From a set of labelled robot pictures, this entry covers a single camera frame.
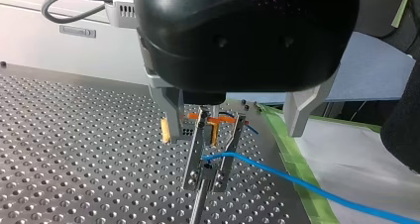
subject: screw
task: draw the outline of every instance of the screw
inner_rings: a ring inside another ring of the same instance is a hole
[[[196,182],[195,182],[195,180],[194,180],[194,179],[192,179],[192,178],[188,181],[188,184],[189,184],[189,185],[193,185],[193,186],[195,186],[195,183],[196,183]]]
[[[217,174],[217,179],[219,179],[219,180],[223,180],[225,177],[221,174],[221,173],[219,173],[219,174]]]
[[[196,171],[192,171],[190,174],[189,174],[192,178],[197,178],[197,172]]]

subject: green tape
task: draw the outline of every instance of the green tape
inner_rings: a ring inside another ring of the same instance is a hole
[[[282,113],[282,111],[263,105],[259,106],[262,110],[263,115],[267,119],[268,124],[271,127],[275,140],[277,141],[277,144],[280,148],[280,155],[283,159],[284,166],[286,167],[288,172],[291,175],[297,176],[319,187],[320,185],[318,183],[318,180],[315,178],[312,169],[309,167],[309,164],[306,163],[305,158],[303,158],[302,154],[300,153],[300,150],[297,147],[295,140],[287,135],[286,124],[278,116],[278,113]],[[366,127],[374,132],[380,132],[380,126],[317,116],[311,116],[311,118],[356,127]],[[308,189],[299,185],[294,185],[294,187],[297,193],[299,194],[300,199],[302,200],[303,206],[306,210],[306,213],[308,214],[311,223],[340,223],[337,217],[335,216],[333,210],[331,209],[330,203],[325,197],[320,196],[312,191],[309,191]]]

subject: metal bracket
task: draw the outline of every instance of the metal bracket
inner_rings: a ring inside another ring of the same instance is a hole
[[[194,207],[192,209],[190,224],[198,224],[203,214],[204,204],[206,202],[207,193],[213,186],[214,176],[216,175],[216,168],[205,162],[201,162],[201,176],[198,183],[199,189],[195,196]]]
[[[245,114],[239,114],[237,116],[237,121],[234,126],[233,135],[230,138],[228,145],[226,147],[226,152],[235,152],[238,148],[239,139],[241,137],[244,125],[246,123]],[[231,157],[225,157],[222,160],[219,171],[217,172],[215,183],[213,186],[214,192],[223,192],[226,190],[226,185],[228,183],[228,177],[232,169],[232,163],[234,159]]]
[[[194,136],[191,141],[188,163],[183,179],[183,188],[185,190],[195,191],[199,181],[201,169],[200,161],[204,148],[204,127],[207,123],[209,111],[206,107],[200,107],[199,117],[195,123]]]

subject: green edge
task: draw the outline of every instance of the green edge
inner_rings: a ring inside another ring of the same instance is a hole
[[[287,135],[286,125],[277,115],[279,110],[266,106],[261,106],[261,109],[280,148],[280,155],[283,158],[284,166],[288,172],[291,175],[297,176],[319,187],[318,181],[316,180],[308,163],[306,163],[306,160],[300,154],[294,139]],[[302,204],[311,223],[340,223],[334,215],[330,203],[325,197],[322,197],[299,185],[294,185],[294,188],[302,200]]]

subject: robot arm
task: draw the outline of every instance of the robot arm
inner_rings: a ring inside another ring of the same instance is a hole
[[[215,144],[226,93],[290,92],[285,121],[300,136],[329,93],[359,8],[359,0],[102,0],[94,11],[60,20],[48,13],[54,1],[43,7],[54,22],[105,8],[111,25],[138,31],[151,95],[166,115],[162,129],[172,143],[191,141],[183,178],[183,188],[197,192],[191,223],[200,221],[208,191],[226,189],[232,168],[232,158],[217,167],[201,160]],[[195,120],[184,104],[200,105]],[[227,152],[238,147],[245,114],[233,123]]]

